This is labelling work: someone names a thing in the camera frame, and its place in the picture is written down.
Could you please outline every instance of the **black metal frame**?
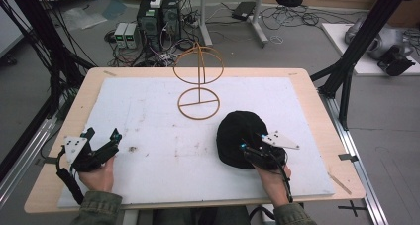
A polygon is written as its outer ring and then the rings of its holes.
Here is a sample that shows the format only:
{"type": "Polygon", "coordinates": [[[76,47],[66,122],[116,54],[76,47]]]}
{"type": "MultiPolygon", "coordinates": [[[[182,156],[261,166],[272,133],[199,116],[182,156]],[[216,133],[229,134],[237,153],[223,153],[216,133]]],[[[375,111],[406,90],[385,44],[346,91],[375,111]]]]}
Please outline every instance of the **black metal frame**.
{"type": "Polygon", "coordinates": [[[4,9],[6,14],[16,24],[24,35],[25,39],[31,44],[39,55],[43,65],[50,72],[51,96],[40,109],[38,114],[28,125],[25,132],[13,146],[12,150],[7,154],[0,164],[0,182],[6,177],[15,161],[22,154],[28,143],[38,130],[40,125],[47,118],[50,118],[59,107],[59,99],[63,93],[63,88],[79,88],[83,82],[84,75],[80,72],[79,67],[90,69],[95,67],[90,62],[72,53],[62,41],[55,29],[52,19],[44,10],[40,0],[14,0],[31,24],[35,36],[41,43],[41,48],[45,55],[41,53],[40,44],[36,43],[34,36],[29,33],[26,28],[19,22],[15,13],[8,9],[8,4],[0,0],[0,7],[4,9]]]}
{"type": "Polygon", "coordinates": [[[318,88],[319,93],[328,98],[334,98],[337,90],[343,84],[339,120],[345,130],[348,130],[347,113],[352,75],[356,63],[402,1],[377,0],[342,57],[333,65],[311,75],[312,81],[316,81],[330,74],[325,84],[318,88]]]}

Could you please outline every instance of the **hand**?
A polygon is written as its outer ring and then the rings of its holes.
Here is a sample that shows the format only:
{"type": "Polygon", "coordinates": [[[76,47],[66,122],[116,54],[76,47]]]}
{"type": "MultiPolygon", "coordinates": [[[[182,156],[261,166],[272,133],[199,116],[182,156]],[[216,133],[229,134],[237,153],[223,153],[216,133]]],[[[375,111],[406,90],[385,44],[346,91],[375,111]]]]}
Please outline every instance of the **hand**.
{"type": "MultiPolygon", "coordinates": [[[[267,171],[257,166],[254,166],[254,168],[256,168],[259,173],[260,179],[262,180],[262,187],[271,200],[272,205],[274,205],[274,208],[288,204],[289,201],[287,199],[286,187],[279,169],[267,171]]],[[[291,176],[291,170],[288,166],[284,167],[284,171],[287,177],[291,176]]]]}
{"type": "Polygon", "coordinates": [[[80,181],[90,190],[111,192],[114,185],[114,160],[115,157],[110,158],[100,169],[80,172],[80,181]]]}

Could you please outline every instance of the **wooden table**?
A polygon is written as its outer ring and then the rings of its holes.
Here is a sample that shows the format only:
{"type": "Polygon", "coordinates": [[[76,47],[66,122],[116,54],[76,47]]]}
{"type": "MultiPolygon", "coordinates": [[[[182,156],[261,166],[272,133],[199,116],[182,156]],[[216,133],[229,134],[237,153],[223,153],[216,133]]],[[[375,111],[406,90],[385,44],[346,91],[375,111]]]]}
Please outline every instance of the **wooden table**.
{"type": "MultiPolygon", "coordinates": [[[[194,77],[197,74],[196,68],[180,69],[184,76],[194,77]]],[[[220,69],[207,68],[207,75],[217,75],[220,69]]],[[[327,172],[334,184],[336,193],[326,196],[310,196],[297,198],[296,201],[319,201],[338,199],[362,199],[365,197],[365,190],[355,171],[353,164],[349,161],[341,161],[338,155],[346,151],[339,136],[322,104],[319,95],[304,69],[299,68],[225,68],[222,77],[288,77],[297,94],[303,113],[308,122],[309,128],[316,141],[320,154],[324,160],[327,172]]],[[[65,135],[78,136],[84,130],[85,123],[96,102],[101,89],[102,82],[109,77],[174,77],[172,68],[108,68],[100,67],[89,70],[83,85],[81,86],[76,99],[62,125],[57,139],[52,146],[50,157],[56,157],[60,151],[60,145],[65,135]]],[[[57,208],[57,202],[61,196],[64,184],[55,175],[55,165],[43,166],[43,169],[32,189],[32,192],[25,204],[25,211],[28,213],[63,212],[74,211],[74,209],[57,208]]],[[[238,201],[217,201],[217,202],[195,202],[188,206],[211,206],[237,204],[238,201]]],[[[266,199],[252,201],[252,203],[269,203],[266,199]]],[[[152,204],[152,205],[124,205],[125,209],[157,208],[157,207],[179,207],[186,204],[152,204]]]]}

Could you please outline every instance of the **sleeve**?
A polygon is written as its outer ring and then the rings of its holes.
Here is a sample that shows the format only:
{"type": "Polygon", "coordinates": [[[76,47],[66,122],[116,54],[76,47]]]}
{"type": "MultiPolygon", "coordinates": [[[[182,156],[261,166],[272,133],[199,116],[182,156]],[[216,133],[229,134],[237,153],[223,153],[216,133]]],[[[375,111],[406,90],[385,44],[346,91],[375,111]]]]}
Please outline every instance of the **sleeve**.
{"type": "Polygon", "coordinates": [[[88,191],[80,205],[79,215],[71,225],[115,224],[123,198],[117,194],[88,191]]]}
{"type": "Polygon", "coordinates": [[[274,208],[276,224],[281,225],[316,225],[298,203],[290,203],[274,208]]]}

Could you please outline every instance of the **gray floor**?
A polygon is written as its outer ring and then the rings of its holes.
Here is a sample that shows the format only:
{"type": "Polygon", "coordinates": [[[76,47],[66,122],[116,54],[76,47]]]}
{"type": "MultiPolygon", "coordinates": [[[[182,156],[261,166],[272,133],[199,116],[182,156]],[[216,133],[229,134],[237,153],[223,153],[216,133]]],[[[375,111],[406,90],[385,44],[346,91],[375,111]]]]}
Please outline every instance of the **gray floor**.
{"type": "MultiPolygon", "coordinates": [[[[71,0],[63,1],[61,7],[67,10],[89,5],[86,12],[92,14],[103,13],[113,3],[115,0],[71,0]]],[[[208,7],[208,15],[221,7],[208,7]]],[[[98,65],[106,66],[112,59],[112,51],[103,41],[104,35],[119,22],[134,21],[136,14],[136,8],[127,8],[121,15],[94,28],[71,33],[98,65]]],[[[229,12],[224,10],[217,14],[227,15],[229,12]]],[[[355,21],[358,16],[346,18],[355,21]]],[[[226,21],[226,18],[213,19],[219,20],[226,21]]],[[[208,25],[214,48],[222,53],[226,67],[299,67],[312,74],[340,57],[326,35],[317,28],[283,27],[276,31],[262,28],[268,37],[281,36],[283,43],[268,43],[262,49],[246,23],[208,25]]],[[[11,53],[18,64],[2,63],[0,66],[0,135],[3,139],[0,160],[49,95],[49,75],[31,47],[22,41],[11,53]]],[[[318,80],[315,85],[320,86],[323,81],[318,80]]],[[[416,96],[419,87],[418,76],[355,76],[352,84],[350,131],[389,224],[420,224],[420,132],[416,127],[420,122],[420,98],[416,96]]],[[[27,214],[24,211],[25,201],[41,169],[36,161],[0,210],[1,224],[67,224],[76,215],[27,214]]],[[[364,207],[362,201],[354,203],[364,207]]],[[[339,206],[350,206],[350,201],[308,202],[305,209],[319,224],[370,224],[365,211],[358,210],[355,216],[352,210],[339,209],[339,206]]],[[[257,220],[255,218],[253,223],[259,224],[257,220]]]]}

